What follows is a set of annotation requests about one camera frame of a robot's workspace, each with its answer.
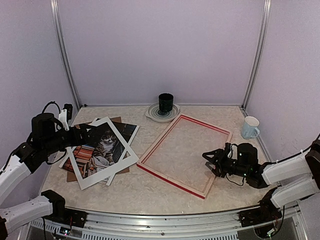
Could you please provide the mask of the white photo mat board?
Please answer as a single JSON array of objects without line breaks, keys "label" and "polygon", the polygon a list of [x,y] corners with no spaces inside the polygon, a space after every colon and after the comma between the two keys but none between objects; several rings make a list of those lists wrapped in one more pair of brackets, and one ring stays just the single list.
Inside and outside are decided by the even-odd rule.
[{"label": "white photo mat board", "polygon": [[139,126],[104,117],[90,123],[96,126],[93,144],[71,147],[61,169],[73,173],[81,190],[97,183],[109,186],[115,174],[127,170],[138,161],[131,148]]}]

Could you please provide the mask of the red wooden picture frame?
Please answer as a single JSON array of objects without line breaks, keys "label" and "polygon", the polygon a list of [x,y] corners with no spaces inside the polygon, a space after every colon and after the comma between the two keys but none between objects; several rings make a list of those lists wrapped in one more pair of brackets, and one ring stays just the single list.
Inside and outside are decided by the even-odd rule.
[{"label": "red wooden picture frame", "polygon": [[202,154],[222,149],[232,131],[179,114],[144,153],[137,166],[198,198],[205,199],[215,175]]}]

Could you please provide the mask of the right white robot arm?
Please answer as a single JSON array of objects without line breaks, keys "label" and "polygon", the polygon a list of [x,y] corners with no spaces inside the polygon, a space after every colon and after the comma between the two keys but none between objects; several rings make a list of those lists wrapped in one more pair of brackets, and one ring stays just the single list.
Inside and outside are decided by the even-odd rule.
[{"label": "right white robot arm", "polygon": [[281,218],[283,207],[320,191],[320,140],[305,150],[275,162],[259,164],[258,150],[250,143],[229,143],[224,148],[204,152],[206,166],[219,178],[235,175],[255,189],[264,189],[293,177],[287,185],[269,190],[259,207],[239,213],[242,225],[249,226]]}]

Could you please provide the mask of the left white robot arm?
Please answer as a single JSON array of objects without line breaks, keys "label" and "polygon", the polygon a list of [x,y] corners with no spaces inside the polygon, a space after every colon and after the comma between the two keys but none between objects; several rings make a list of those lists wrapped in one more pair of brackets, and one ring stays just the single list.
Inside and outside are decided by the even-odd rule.
[{"label": "left white robot arm", "polygon": [[[49,156],[89,144],[96,133],[96,127],[85,123],[79,127],[68,125],[68,113],[43,112],[31,120],[31,133],[27,140],[14,149],[0,170],[0,201],[28,176],[33,174]],[[17,228],[38,218],[48,217],[61,223],[70,221],[70,211],[65,199],[53,190],[43,191],[36,198],[19,205],[0,210],[0,238],[6,239]]]}]

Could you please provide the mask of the light blue mug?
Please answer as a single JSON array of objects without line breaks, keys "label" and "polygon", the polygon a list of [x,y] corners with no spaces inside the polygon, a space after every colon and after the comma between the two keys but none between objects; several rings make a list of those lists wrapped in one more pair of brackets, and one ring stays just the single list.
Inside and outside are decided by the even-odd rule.
[{"label": "light blue mug", "polygon": [[241,130],[242,138],[246,140],[257,138],[260,135],[259,125],[260,122],[257,118],[246,116]]}]

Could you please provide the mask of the white striped ceramic plate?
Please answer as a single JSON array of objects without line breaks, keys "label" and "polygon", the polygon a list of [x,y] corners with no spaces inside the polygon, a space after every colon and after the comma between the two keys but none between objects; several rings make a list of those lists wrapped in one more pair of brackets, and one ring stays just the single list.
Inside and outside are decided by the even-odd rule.
[{"label": "white striped ceramic plate", "polygon": [[179,114],[181,108],[177,104],[173,104],[172,110],[165,115],[160,114],[160,108],[158,103],[154,103],[148,107],[145,112],[145,116],[158,123],[168,123],[173,121]]}]

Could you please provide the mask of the dark green cup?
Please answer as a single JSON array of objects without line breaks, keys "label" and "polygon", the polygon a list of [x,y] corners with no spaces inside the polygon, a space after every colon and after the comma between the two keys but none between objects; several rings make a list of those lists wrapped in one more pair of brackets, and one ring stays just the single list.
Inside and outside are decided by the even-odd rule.
[{"label": "dark green cup", "polygon": [[158,96],[159,112],[164,115],[173,109],[174,96],[170,93],[161,93]]}]

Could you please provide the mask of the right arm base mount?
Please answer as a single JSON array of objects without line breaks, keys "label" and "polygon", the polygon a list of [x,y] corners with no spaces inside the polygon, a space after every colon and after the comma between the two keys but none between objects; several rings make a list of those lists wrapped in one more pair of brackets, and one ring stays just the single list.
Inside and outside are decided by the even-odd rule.
[{"label": "right arm base mount", "polygon": [[280,210],[274,206],[270,199],[266,198],[259,202],[259,207],[240,211],[238,216],[242,227],[271,222],[270,224],[255,227],[253,229],[257,237],[266,240],[271,239],[280,231],[285,216],[283,213],[284,210],[284,206],[282,207],[282,210]]}]

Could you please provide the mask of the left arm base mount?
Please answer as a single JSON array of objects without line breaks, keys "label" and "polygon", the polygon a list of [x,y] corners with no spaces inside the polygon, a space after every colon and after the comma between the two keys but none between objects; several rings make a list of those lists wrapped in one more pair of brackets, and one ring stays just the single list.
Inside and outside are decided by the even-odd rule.
[{"label": "left arm base mount", "polygon": [[81,210],[64,208],[53,210],[53,213],[45,216],[46,220],[68,225],[70,227],[84,228],[88,213]]}]

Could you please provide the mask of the aluminium front rail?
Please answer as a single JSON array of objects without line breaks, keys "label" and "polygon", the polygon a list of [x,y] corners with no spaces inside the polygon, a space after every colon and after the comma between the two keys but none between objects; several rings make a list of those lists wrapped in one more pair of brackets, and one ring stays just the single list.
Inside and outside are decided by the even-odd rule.
[{"label": "aluminium front rail", "polygon": [[242,208],[209,213],[138,215],[87,211],[83,227],[67,229],[50,220],[37,219],[24,226],[20,240],[256,240],[258,233],[276,225],[272,240],[309,240],[297,203],[285,207],[284,216],[242,226]]}]

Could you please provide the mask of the left aluminium corner post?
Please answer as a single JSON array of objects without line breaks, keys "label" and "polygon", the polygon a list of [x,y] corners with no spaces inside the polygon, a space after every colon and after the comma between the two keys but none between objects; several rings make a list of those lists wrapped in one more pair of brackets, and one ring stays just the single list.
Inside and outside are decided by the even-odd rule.
[{"label": "left aluminium corner post", "polygon": [[60,12],[59,12],[59,3],[57,0],[51,0],[50,1],[50,7],[51,7],[51,13],[53,17],[53,24],[55,28],[55,33],[57,37],[58,42],[58,48],[61,55],[62,64],[64,67],[64,71],[66,74],[67,82],[70,88],[70,92],[75,104],[75,107],[77,110],[80,110],[82,107],[82,103],[79,97],[79,93],[73,78],[70,61],[68,58],[67,48],[64,41],[64,35],[63,35],[63,28],[62,28],[62,22],[60,18]]}]

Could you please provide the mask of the aluminium corner post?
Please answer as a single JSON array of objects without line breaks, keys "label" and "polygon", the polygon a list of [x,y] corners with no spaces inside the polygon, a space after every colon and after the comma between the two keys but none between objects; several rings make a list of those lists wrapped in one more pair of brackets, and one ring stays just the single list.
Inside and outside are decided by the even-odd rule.
[{"label": "aluminium corner post", "polygon": [[79,93],[73,78],[70,61],[68,58],[67,48],[64,41],[64,35],[63,35],[63,28],[62,28],[62,22],[60,18],[60,12],[59,12],[59,3],[57,0],[51,0],[50,1],[50,7],[51,7],[51,13],[53,17],[53,24],[55,28],[55,33],[57,37],[58,42],[58,48],[61,55],[62,64],[64,67],[64,71],[66,74],[67,82],[70,88],[70,92],[75,104],[75,107],[77,110],[80,110],[82,107],[82,103],[79,97]]},{"label": "aluminium corner post", "polygon": [[257,79],[259,66],[261,63],[261,58],[263,56],[266,35],[267,35],[267,31],[268,31],[268,25],[269,25],[270,13],[271,13],[271,5],[272,5],[271,0],[264,1],[261,24],[260,24],[259,34],[258,34],[258,41],[257,41],[254,59],[253,59],[253,65],[251,68],[249,81],[248,81],[248,85],[247,85],[247,88],[245,91],[244,99],[241,104],[241,109],[243,110],[243,112],[247,111],[247,108],[249,106],[249,102],[250,102],[250,99],[251,99],[251,96],[252,96],[252,93],[254,90],[254,85],[255,85],[255,82]]}]

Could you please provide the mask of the right aluminium corner post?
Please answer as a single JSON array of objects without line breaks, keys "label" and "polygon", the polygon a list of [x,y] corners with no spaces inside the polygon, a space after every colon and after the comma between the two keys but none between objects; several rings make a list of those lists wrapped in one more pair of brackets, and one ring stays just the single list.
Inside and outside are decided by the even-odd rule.
[{"label": "right aluminium corner post", "polygon": [[269,25],[270,13],[271,13],[271,5],[272,5],[271,0],[264,1],[261,24],[260,24],[259,34],[258,34],[258,41],[257,41],[254,59],[253,59],[253,65],[251,68],[249,81],[248,81],[248,85],[247,85],[247,88],[245,91],[244,99],[241,104],[241,109],[243,110],[243,112],[247,111],[247,108],[249,106],[249,102],[250,102],[250,99],[251,99],[251,96],[252,96],[252,93],[254,90],[254,85],[255,85],[255,82],[257,79],[259,66],[261,63],[261,58],[263,56],[266,35],[267,35],[267,31],[268,31],[268,25]]}]

